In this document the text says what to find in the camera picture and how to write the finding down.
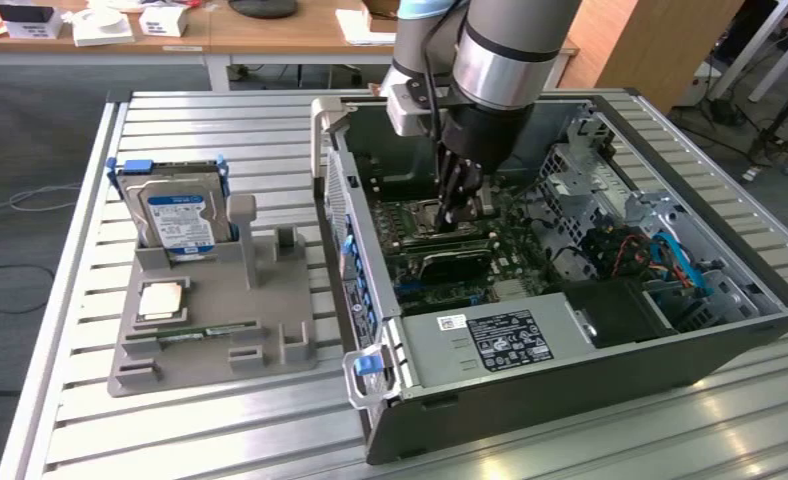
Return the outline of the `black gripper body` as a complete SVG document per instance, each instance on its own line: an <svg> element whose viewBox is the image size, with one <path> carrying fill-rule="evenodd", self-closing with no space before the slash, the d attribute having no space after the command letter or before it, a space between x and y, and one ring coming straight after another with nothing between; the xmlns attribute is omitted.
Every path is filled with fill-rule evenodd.
<svg viewBox="0 0 788 480"><path fill-rule="evenodd" d="M494 173L512 156L532 111L532 106L516 110L456 106L448 111L441 143L460 158Z"/></svg>

